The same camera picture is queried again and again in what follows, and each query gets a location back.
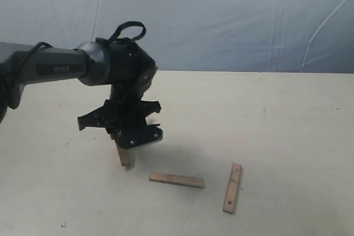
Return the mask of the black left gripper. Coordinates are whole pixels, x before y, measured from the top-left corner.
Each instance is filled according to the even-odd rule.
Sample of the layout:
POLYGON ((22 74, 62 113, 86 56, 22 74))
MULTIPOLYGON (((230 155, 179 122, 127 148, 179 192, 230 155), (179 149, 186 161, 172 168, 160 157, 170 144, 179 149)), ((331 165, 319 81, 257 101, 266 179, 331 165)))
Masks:
POLYGON ((149 125, 146 117, 161 111, 158 101, 144 101, 142 97, 152 84, 142 85, 114 83, 110 96, 103 105, 77 118, 80 131, 85 128, 105 128, 116 144, 122 134, 143 134, 160 137, 162 130, 158 124, 149 125))

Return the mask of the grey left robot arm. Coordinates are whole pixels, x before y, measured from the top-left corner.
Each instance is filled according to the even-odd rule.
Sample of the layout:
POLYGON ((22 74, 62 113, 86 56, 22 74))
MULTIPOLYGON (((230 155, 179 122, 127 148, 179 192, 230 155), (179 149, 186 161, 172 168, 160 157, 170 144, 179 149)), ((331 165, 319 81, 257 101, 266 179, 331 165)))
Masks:
POLYGON ((77 79, 86 86, 109 85, 104 104, 77 119, 78 128, 104 128, 120 134, 119 146, 132 149, 163 138, 158 124, 147 116, 161 111, 157 101, 144 101, 157 73, 155 61, 133 40, 98 38, 76 49, 48 43, 1 44, 1 115, 19 107, 26 85, 77 79))

